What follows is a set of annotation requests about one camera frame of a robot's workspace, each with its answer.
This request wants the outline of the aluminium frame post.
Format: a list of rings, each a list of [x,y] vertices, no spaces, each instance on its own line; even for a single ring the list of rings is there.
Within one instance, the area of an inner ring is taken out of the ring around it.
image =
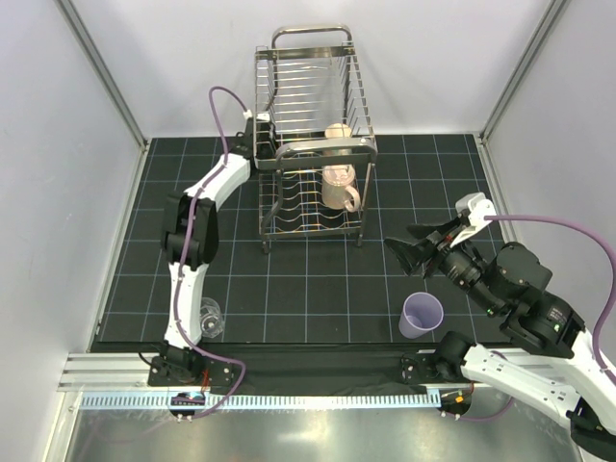
[[[546,10],[542,14],[537,26],[534,28],[520,59],[517,61],[509,79],[507,80],[497,103],[488,116],[484,127],[479,132],[479,139],[483,144],[486,144],[496,131],[518,89],[531,71],[531,68],[538,59],[540,52],[552,33],[552,30],[555,28],[562,14],[565,13],[569,4],[570,1],[568,0],[551,0],[548,3]]]
[[[128,129],[137,146],[141,150],[144,150],[147,145],[147,137],[143,134],[143,131],[137,123],[116,80],[112,76],[110,69],[95,44],[86,23],[76,9],[74,2],[70,0],[55,0],[54,3],[84,52],[92,70],[114,105],[121,121]]]

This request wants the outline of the tan mug lilac inside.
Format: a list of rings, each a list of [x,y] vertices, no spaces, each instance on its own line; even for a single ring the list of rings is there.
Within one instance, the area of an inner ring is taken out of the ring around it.
[[[355,169],[352,165],[326,166],[322,170],[321,195],[323,204],[332,210],[357,212],[361,197],[354,187]]]

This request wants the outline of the clear glass tumbler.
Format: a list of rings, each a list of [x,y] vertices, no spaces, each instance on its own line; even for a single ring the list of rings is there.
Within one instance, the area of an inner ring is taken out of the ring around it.
[[[200,326],[202,336],[214,339],[224,331],[225,320],[219,304],[210,297],[201,299]]]

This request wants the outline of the left aluminium frame post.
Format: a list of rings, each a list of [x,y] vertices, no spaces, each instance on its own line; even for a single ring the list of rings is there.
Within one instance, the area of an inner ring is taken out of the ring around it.
[[[144,150],[147,145],[147,137],[143,134],[143,131],[137,123],[116,80],[112,76],[110,69],[95,44],[86,23],[76,9],[74,2],[70,0],[55,0],[54,3],[84,52],[92,70],[114,105],[121,121],[128,129],[137,146],[141,150]]]

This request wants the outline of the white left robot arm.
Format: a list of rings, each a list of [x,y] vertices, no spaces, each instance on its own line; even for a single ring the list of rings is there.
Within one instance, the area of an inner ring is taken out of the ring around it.
[[[167,259],[171,280],[169,317],[158,355],[150,362],[150,386],[192,386],[206,372],[206,357],[197,347],[203,338],[205,275],[218,253],[218,209],[257,171],[259,151],[253,143],[274,140],[270,117],[250,115],[245,130],[223,144],[225,151],[203,178],[167,196],[161,252]]]

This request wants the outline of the lilac plastic cup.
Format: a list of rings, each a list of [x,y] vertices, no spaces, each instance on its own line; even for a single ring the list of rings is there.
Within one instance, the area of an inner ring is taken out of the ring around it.
[[[444,309],[436,296],[413,293],[402,304],[398,330],[406,339],[417,339],[439,327],[443,318]]]

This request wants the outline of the right aluminium frame post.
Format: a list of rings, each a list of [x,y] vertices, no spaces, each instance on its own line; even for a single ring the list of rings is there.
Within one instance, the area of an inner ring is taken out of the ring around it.
[[[542,14],[537,26],[534,28],[520,59],[517,61],[509,79],[507,80],[497,103],[488,116],[484,127],[479,132],[479,139],[483,144],[486,144],[496,131],[518,89],[531,71],[531,68],[538,59],[540,52],[552,33],[552,30],[555,28],[562,14],[565,13],[569,4],[570,1],[568,0],[551,0],[548,3],[546,10]]]

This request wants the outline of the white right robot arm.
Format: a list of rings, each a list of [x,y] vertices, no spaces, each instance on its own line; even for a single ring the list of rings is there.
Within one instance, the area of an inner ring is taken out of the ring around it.
[[[471,222],[457,217],[440,225],[412,224],[408,241],[387,238],[403,272],[442,273],[532,360],[544,359],[556,380],[519,366],[469,337],[448,332],[431,354],[414,355],[422,379],[463,379],[498,389],[551,418],[577,446],[604,460],[615,458],[615,366],[600,335],[615,296],[610,295],[594,329],[561,297],[547,289],[552,272],[517,242],[486,261],[470,242]]]

